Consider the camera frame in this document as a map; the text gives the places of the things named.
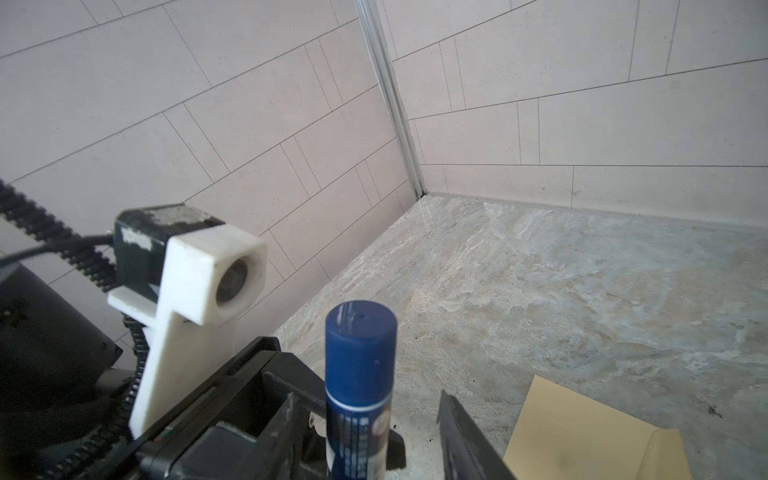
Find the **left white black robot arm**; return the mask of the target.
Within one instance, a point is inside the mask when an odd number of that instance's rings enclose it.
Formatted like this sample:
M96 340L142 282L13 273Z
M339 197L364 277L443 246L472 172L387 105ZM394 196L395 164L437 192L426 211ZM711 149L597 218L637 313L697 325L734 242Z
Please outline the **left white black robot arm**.
M73 479L381 479L406 466L389 426L395 315L346 302L326 319L322 380L260 337L114 452L88 451ZM118 347L20 264L1 273L1 452L53 470L122 408L133 374Z

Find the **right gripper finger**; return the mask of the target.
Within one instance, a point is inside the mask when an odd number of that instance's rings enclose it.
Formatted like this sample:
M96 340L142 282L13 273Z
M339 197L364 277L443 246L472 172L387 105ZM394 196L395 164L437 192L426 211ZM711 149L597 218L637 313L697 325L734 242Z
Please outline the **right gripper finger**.
M516 479L459 400L445 390L437 423L446 479Z

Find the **blue white glue stick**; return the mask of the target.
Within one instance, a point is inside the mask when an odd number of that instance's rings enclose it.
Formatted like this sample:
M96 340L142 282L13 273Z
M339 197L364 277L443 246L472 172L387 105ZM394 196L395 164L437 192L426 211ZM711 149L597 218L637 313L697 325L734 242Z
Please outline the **blue white glue stick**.
M386 472L398 322L387 307L354 300L325 320L326 460L334 479Z

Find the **tan kraft paper envelope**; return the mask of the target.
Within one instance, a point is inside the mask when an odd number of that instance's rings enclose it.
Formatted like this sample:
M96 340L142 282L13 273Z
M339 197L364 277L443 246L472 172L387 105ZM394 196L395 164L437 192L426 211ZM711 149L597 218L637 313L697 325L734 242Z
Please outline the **tan kraft paper envelope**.
M682 436L540 376L504 463L518 479L689 479Z

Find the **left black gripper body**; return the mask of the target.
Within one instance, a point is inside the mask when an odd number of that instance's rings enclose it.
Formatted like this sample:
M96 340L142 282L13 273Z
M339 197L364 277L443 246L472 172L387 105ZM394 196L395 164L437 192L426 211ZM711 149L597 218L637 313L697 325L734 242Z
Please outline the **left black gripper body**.
M386 472L406 466L391 429ZM101 468L104 479L334 479L325 382L260 337Z

